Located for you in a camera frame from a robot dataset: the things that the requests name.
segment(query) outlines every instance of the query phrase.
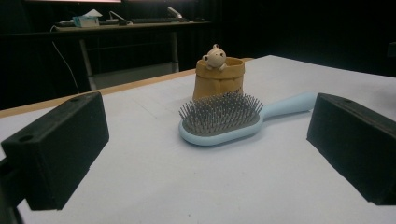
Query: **dark background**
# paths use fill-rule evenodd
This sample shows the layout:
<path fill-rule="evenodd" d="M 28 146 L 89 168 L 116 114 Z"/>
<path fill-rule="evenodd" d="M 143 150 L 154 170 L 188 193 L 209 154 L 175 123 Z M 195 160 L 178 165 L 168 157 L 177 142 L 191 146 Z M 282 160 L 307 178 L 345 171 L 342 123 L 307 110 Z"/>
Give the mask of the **dark background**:
<path fill-rule="evenodd" d="M 78 36 L 32 38 L 48 33 L 57 21 L 70 20 L 95 8 L 108 19 L 112 10 L 125 19 L 166 17 L 170 6 L 188 19 L 205 18 L 214 26 L 177 33 L 180 70 L 217 43 L 228 56 L 258 58 L 277 55 L 380 76 L 396 77 L 396 17 L 390 3 L 380 1 L 196 0 L 122 4 L 27 4 L 0 0 L 0 109 L 27 105 L 77 92 L 68 68 L 52 41 L 69 62 L 80 91 L 89 91 Z M 86 37 L 94 73 L 169 62 L 166 32 Z"/>

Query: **cable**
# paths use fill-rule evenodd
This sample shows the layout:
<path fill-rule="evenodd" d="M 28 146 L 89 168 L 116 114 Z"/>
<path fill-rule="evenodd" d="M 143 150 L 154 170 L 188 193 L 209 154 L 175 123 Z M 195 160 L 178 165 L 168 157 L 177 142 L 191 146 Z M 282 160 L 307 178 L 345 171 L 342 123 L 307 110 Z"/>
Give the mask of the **cable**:
<path fill-rule="evenodd" d="M 53 28 L 55 28 L 54 25 L 50 28 L 49 31 L 52 32 Z M 69 63 L 66 61 L 66 59 L 64 58 L 64 56 L 62 55 L 62 53 L 58 50 L 58 48 L 57 48 L 56 45 L 55 45 L 55 42 L 52 41 L 52 45 L 53 45 L 53 47 L 56 49 L 56 51 L 58 52 L 59 56 L 61 56 L 62 60 L 64 61 L 64 64 L 66 64 L 67 68 L 69 69 L 70 75 L 72 76 L 73 81 L 74 81 L 74 84 L 75 84 L 75 86 L 76 86 L 77 93 L 79 93 L 78 84 L 77 84 L 77 82 L 76 82 L 75 75 L 74 75 L 74 73 L 73 73 L 71 67 L 69 66 Z"/>

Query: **hairbrush handle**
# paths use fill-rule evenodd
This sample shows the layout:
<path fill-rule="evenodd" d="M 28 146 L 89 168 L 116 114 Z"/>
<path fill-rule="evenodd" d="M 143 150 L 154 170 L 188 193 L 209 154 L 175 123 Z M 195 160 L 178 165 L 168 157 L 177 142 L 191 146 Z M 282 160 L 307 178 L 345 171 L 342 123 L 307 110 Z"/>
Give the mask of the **hairbrush handle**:
<path fill-rule="evenodd" d="M 315 106 L 317 95 L 317 93 L 313 92 L 304 92 L 290 98 L 265 105 L 260 112 L 260 117 L 262 119 L 267 119 L 273 116 L 311 110 Z"/>

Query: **white table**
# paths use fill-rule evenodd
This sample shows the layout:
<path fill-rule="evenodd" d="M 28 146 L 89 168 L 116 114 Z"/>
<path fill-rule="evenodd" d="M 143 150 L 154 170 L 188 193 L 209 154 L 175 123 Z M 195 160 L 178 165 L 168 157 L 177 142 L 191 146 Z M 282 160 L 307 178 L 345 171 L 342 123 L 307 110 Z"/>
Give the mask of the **white table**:
<path fill-rule="evenodd" d="M 110 141 L 62 211 L 23 201 L 25 222 L 396 223 L 396 206 L 367 203 L 306 141 L 311 113 L 218 147 L 186 143 L 178 110 L 193 88 L 191 75 L 104 95 Z M 325 92 L 396 119 L 392 77 L 267 56 L 246 62 L 244 91 L 264 103 Z M 0 119 L 0 140 L 49 110 Z"/>

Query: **small container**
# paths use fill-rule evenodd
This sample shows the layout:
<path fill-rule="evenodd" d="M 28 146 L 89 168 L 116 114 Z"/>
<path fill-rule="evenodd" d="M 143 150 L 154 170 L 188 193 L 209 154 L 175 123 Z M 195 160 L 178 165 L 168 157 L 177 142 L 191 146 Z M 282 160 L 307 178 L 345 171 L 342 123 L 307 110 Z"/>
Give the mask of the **small container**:
<path fill-rule="evenodd" d="M 225 63 L 227 66 L 220 71 L 207 69 L 203 60 L 197 62 L 193 100 L 227 92 L 243 93 L 245 62 L 227 57 Z"/>

